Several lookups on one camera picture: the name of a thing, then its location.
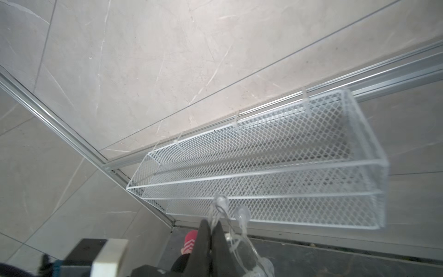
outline marble vein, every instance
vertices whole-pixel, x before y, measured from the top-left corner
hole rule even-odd
[[[3,120],[5,117],[7,117],[10,113],[14,111],[14,109],[18,106],[18,103],[13,105],[12,108],[9,109],[4,115],[0,117],[0,120]]]
[[[431,142],[431,143],[425,143],[425,144],[422,144],[422,145],[420,145],[420,146],[417,146],[417,147],[414,147],[414,148],[408,149],[408,150],[406,150],[406,151],[401,151],[401,152],[399,152],[399,153],[395,153],[395,154],[388,155],[388,156],[389,156],[389,157],[398,156],[398,155],[405,154],[405,153],[408,153],[408,152],[411,152],[411,151],[414,151],[414,150],[417,150],[417,149],[420,149],[420,148],[425,148],[425,147],[427,147],[427,146],[433,146],[433,145],[435,145],[435,144],[439,144],[440,142],[442,142],[442,140],[438,140],[438,141]]]
[[[47,22],[46,20],[44,20],[42,17],[40,17],[39,15],[35,14],[33,11],[31,11],[30,9],[23,7],[17,3],[13,3],[13,2],[9,2],[7,0],[0,0],[0,3],[6,4],[10,7],[16,8],[21,12],[25,12],[25,13],[29,13],[30,15],[33,15],[35,17],[37,17],[38,19],[43,20],[44,22],[46,22],[49,25],[49,22]]]
[[[92,18],[89,22],[85,23],[85,26],[88,26],[89,24],[91,24],[96,19],[97,19],[97,17]]]
[[[110,148],[103,148],[103,150],[109,150],[109,151],[115,151],[115,152],[123,152],[123,153],[129,153],[130,151],[123,151],[123,150],[115,150]]]
[[[163,64],[165,63],[165,57],[166,57],[166,52],[163,52],[162,65],[160,66],[159,73],[157,74],[157,78],[155,79],[154,89],[155,89],[155,87],[157,86],[157,82],[159,81],[160,74],[162,73]]]
[[[6,40],[6,42],[8,43],[8,46],[9,46],[9,48],[12,50],[12,52],[14,53],[14,55],[16,55],[17,57],[19,56],[15,51],[14,51],[14,48],[12,48],[12,45],[11,45],[11,43],[9,42],[9,40],[5,37],[5,36],[3,36],[4,37],[4,39]]]
[[[284,88],[282,88],[281,86],[277,85],[276,83],[273,83],[273,82],[269,81],[268,79],[265,79],[265,78],[261,77],[259,74],[257,74],[256,76],[257,76],[258,78],[264,80],[264,81],[267,81],[267,82],[271,83],[273,86],[278,87],[279,89],[284,89]]]
[[[163,122],[163,120],[160,121],[160,124],[159,124],[159,126],[158,126],[158,128],[157,128],[157,132],[156,132],[155,134],[158,134],[158,133],[159,133],[159,131],[160,131],[160,126],[162,125],[162,122]]]
[[[201,7],[203,7],[203,6],[206,6],[207,4],[211,3],[212,1],[214,1],[214,0],[209,0],[208,2],[201,4],[200,6],[198,6],[198,7],[194,8],[194,9],[192,9],[191,12],[193,12],[193,11],[195,11],[196,9],[199,9],[199,8],[201,8]]]
[[[69,103],[71,104],[71,106],[74,107],[74,104],[72,103],[71,99],[69,99],[68,95],[65,93],[65,91],[63,90],[62,86],[57,82],[57,80],[55,79],[55,77],[52,75],[52,73],[48,70],[48,68],[45,66],[46,70],[48,71],[49,75],[51,75],[51,78],[54,80],[54,82],[57,84],[58,88],[62,91],[62,94],[66,97],[66,99],[69,101]]]
[[[220,16],[219,18],[217,18],[217,20],[223,20],[223,19],[227,19],[227,18],[232,18],[232,17],[240,17],[240,16],[244,16],[244,15],[247,15],[248,13],[251,13],[251,12],[253,12],[255,9],[257,9],[259,6],[255,6],[255,7],[253,7],[252,9],[249,9],[249,10],[247,10],[247,11],[245,11],[245,12],[242,12],[242,13],[239,13],[239,14],[236,14],[236,15],[229,15],[229,16]]]
[[[22,193],[22,202],[23,202],[23,208],[25,209],[26,215],[28,216],[28,219],[31,219],[31,216],[29,215],[29,211],[26,204],[26,193]],[[34,232],[34,228],[32,228],[31,222],[29,222],[29,230],[31,232]]]
[[[85,160],[85,158],[83,157],[82,160],[80,161],[80,163],[78,164],[77,168],[74,170],[74,173],[72,174],[71,178],[69,178],[68,184],[66,185],[65,189],[63,190],[62,195],[58,199],[57,204],[55,205],[54,210],[52,211],[51,214],[55,213],[55,211],[57,210],[58,206],[62,202],[63,196],[65,196],[66,192],[68,191],[68,188],[69,188],[69,186],[72,183],[72,180],[74,179],[75,175],[77,174],[77,172],[80,169],[80,166],[82,165],[84,160]]]
[[[188,105],[190,105],[196,98],[197,96],[202,92],[202,90],[204,88],[207,88],[209,86],[209,84],[212,82],[212,80],[214,79],[214,77],[217,75],[218,70],[220,69],[220,66],[222,65],[223,61],[225,60],[226,56],[228,55],[229,51],[232,48],[232,44],[231,46],[229,46],[228,50],[226,51],[225,55],[223,56],[223,58],[221,59],[221,61],[218,63],[217,68],[215,68],[214,70],[214,74],[212,74],[211,78],[209,79],[209,81],[206,83],[206,85],[204,87],[202,87],[196,95],[194,95],[194,97],[191,99],[191,101],[189,101]]]
[[[103,44],[105,43],[106,40],[106,22],[108,21],[108,16],[109,16],[109,9],[111,8],[111,0],[108,1],[108,10],[106,11],[106,16],[105,16],[105,28],[103,29],[103,40],[101,41],[101,45],[100,45],[100,59],[98,61],[98,94],[97,94],[97,104],[95,106],[95,117],[97,117],[97,111],[98,111],[98,106],[100,104],[100,97],[101,97],[101,79],[100,79],[100,72],[101,72],[101,59],[103,57]]]
[[[136,214],[136,211],[109,211],[105,214]]]

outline dark floor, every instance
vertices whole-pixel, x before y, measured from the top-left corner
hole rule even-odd
[[[174,227],[159,268],[170,269],[180,256],[190,229]],[[443,267],[361,254],[251,239],[261,256],[274,265],[275,277],[443,277]]]

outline person's leg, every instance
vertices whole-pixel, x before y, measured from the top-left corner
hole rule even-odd
[[[186,264],[188,264],[188,259],[191,254],[183,254],[177,260],[175,260],[174,264],[171,267],[172,272],[180,272],[183,273],[186,268]]]
[[[185,270],[189,256],[192,253],[192,249],[194,248],[196,238],[197,230],[192,230],[186,235],[185,243],[183,245],[183,248],[181,249],[182,255],[177,260],[175,260],[174,264],[172,265],[172,272],[182,273]]]

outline wire mesh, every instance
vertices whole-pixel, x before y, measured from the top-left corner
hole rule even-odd
[[[127,189],[170,215],[206,216],[223,194],[251,221],[374,229],[387,170],[353,96],[336,90],[155,149]]]

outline aluminum rail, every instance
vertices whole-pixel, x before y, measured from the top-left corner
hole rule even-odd
[[[306,88],[308,96],[342,88],[352,91],[357,101],[366,101],[405,89],[421,86],[443,79],[443,40],[425,47],[401,54],[385,61],[373,64],[355,72],[334,78],[327,82]],[[259,104],[252,108],[241,110],[238,115],[231,114],[224,118],[192,129],[181,136],[167,138],[157,143],[156,149],[171,144],[179,137],[181,139],[230,124],[234,120],[248,118],[281,105],[303,98],[301,89],[293,90],[284,96]],[[156,144],[134,150],[119,156],[103,165],[105,171],[123,168],[140,163],[144,156],[153,150]]]
[[[120,170],[105,170],[104,165],[107,159],[101,155],[94,147],[92,147],[86,140],[77,134],[68,124],[59,118],[51,111],[43,102],[35,97],[27,88],[25,88],[19,81],[17,81],[9,72],[0,66],[0,89],[11,95],[15,100],[27,108],[32,114],[44,122],[52,131],[61,137],[66,143],[73,147],[90,163],[95,165],[100,171],[111,178],[116,184],[122,187],[126,192],[126,185],[128,178]],[[129,193],[138,202],[150,210],[158,219],[160,219],[167,226],[172,228],[174,220],[172,217],[165,215],[163,212],[155,209],[153,206],[140,200],[138,197]]]

